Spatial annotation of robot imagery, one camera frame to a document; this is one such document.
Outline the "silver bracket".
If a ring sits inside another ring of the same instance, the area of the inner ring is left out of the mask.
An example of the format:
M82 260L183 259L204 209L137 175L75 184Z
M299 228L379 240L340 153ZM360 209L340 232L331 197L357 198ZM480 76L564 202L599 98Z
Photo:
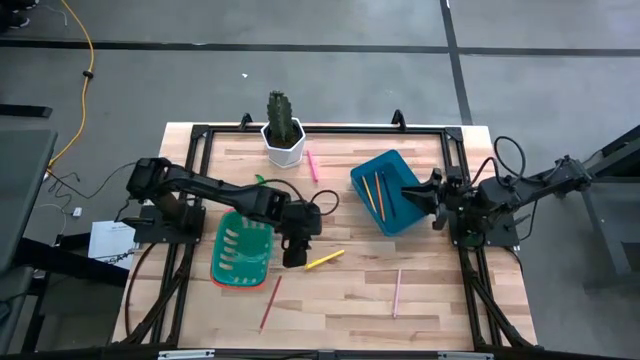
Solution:
M437 360L495 360L491 353L446 351L439 352Z
M178 349L160 351L157 360L212 360L214 349Z

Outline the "red pencil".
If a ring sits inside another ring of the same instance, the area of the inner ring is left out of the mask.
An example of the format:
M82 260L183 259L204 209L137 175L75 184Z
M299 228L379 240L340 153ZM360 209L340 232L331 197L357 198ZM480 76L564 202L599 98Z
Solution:
M260 323L259 330L258 330L259 334L262 334L262 332L264 331L264 328L265 328L266 323L267 323L268 318L269 318L270 311L272 309L273 303L274 303L275 298L277 296L277 292L278 292L278 290L280 288L280 285L281 285L281 282L282 282L282 278L283 278L283 276L279 275L277 280L276 280L276 283L275 283L274 288L272 290L271 296L270 296L269 301L267 303L267 306L265 308L265 312L264 312L263 317L261 319L261 323Z

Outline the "yellow pen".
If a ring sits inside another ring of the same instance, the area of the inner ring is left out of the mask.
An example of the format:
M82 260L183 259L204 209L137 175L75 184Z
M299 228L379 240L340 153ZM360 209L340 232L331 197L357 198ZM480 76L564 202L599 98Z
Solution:
M332 253L330 255L324 256L324 257L319 258L317 260L314 260L311 263L306 264L304 266L304 270L305 271L309 271L309 270L311 270L311 269L313 269L313 268L315 268L317 266L320 266L320 265L322 265L324 263L327 263L327 262L329 262L331 260L339 258L340 256L344 255L344 253L345 253L345 250L341 249L341 250L336 251L336 252L334 252L334 253Z

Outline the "orange pencil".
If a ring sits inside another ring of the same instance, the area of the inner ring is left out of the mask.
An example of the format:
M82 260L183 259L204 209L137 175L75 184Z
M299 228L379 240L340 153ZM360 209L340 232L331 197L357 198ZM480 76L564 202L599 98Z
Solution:
M374 172L374 177L375 177L380 216L381 216L382 222L384 223L386 221L386 214L385 214L384 202L382 197L380 178L377 171Z

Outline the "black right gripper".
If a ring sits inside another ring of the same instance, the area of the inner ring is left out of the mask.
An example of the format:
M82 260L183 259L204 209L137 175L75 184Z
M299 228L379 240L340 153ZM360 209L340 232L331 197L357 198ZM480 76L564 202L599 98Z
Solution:
M429 181L414 186L401 188L402 196L416 206L431 206L434 204L434 230L442 230L448 221L450 212L456 212L466 201L469 185L465 182L459 187L446 182L439 168L432 171Z

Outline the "person's foot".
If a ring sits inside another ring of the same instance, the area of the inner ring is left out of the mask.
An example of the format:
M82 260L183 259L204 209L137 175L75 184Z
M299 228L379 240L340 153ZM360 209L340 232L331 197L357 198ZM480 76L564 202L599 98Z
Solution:
M39 3L40 0L0 0L0 31L28 26L30 19L20 12L31 10Z

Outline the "black bar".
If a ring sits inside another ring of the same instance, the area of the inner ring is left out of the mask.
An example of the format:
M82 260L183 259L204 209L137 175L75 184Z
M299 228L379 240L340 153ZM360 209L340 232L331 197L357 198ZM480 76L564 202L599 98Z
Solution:
M48 119L53 110L46 106L16 105L0 103L0 116Z

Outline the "black desk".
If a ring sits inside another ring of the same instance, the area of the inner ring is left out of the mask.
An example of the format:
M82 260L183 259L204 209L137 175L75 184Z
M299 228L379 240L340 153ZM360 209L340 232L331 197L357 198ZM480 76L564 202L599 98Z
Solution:
M640 125L596 155L596 163L582 165L591 179L582 198L610 270L585 282L584 290L640 288Z

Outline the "teal basket orange rim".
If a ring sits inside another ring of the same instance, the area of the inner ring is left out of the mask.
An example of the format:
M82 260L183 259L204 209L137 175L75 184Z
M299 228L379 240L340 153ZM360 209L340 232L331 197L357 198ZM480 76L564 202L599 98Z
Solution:
M269 272L274 229L229 209L216 232L210 278L219 287L253 290L261 287Z

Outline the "yellow pencil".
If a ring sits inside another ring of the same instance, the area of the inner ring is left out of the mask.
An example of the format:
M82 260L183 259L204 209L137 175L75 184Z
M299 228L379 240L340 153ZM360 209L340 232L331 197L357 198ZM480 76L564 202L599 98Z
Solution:
M376 205L375 205L375 202L373 200L373 196L372 196L371 190L369 188L367 179L366 179L365 176L361 176L361 180L362 180L362 183L363 183L363 186L364 186L364 189L365 189L369 204L371 206L371 209L373 210L374 213L377 213Z

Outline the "black aluminium frame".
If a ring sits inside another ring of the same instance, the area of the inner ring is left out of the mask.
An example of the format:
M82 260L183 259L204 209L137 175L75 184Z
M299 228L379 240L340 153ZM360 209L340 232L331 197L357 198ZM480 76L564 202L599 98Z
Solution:
M311 244L317 260L341 249L344 255L312 270L286 269L274 253L265 283L233 290L210 278L212 248L225 207L208 203L201 242L195 248L178 335L182 348L469 350L473 346L459 254L445 231L422 220L388 237L354 191L350 172L397 150L420 180L447 164L481 178L493 169L489 131L464 126L461 140L449 141L442 125L309 124L305 147L314 155L319 182L308 160L283 169L272 164L257 126L239 131L216 127L212 148L191 138L192 125L165 127L159 153L175 163L208 162L210 176L238 185L255 175L273 178L282 189L296 188L324 213L322 233ZM449 143L449 150L442 145ZM402 269L397 319L392 318L396 275ZM279 275L282 282L262 334L259 326Z

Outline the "blue plastic tray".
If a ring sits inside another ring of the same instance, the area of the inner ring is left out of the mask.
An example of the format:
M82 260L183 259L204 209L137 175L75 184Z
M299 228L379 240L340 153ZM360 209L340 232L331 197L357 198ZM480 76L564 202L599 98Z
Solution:
M376 191L374 172L377 171L381 191L384 202L386 221L383 223ZM387 177L388 185L392 193L394 206L396 209L396 218L394 219L389 207L389 200L383 186L381 172L384 171ZM361 176L365 176L371 190L373 200L376 205L377 213L374 213L369 204ZM397 150L388 150L381 155L360 164L353 168L350 172L351 183L354 191L363 202L365 208L372 216L380 231L385 236L396 236L403 233L409 227L418 223L425 214L413 203L402 196L401 188L404 186L418 185L419 181L408 164L402 158Z

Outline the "white paper sheet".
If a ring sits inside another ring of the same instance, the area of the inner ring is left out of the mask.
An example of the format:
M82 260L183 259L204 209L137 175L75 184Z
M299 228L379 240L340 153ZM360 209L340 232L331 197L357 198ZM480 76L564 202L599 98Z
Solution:
M135 230L122 222L93 222L88 257L130 270L133 253L138 249L134 235Z

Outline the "white plant pot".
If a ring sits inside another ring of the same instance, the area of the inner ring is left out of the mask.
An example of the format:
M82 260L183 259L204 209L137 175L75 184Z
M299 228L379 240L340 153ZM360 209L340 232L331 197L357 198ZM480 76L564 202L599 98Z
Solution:
M306 133L302 127L300 120L296 117L292 118L296 129L300 136L297 142L290 148L279 148L271 146L269 143L269 124L264 125L261 129L261 135L264 140L268 159L280 168L291 168L299 165L304 156L304 146L306 141Z

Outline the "pale pink pen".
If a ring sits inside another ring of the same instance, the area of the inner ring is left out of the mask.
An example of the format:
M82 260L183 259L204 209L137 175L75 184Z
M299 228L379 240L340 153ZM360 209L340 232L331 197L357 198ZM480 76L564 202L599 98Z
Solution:
M392 303L392 318L393 319L397 319L397 317L398 317L401 281L402 281L402 269L398 269L397 275L396 275L393 303Z

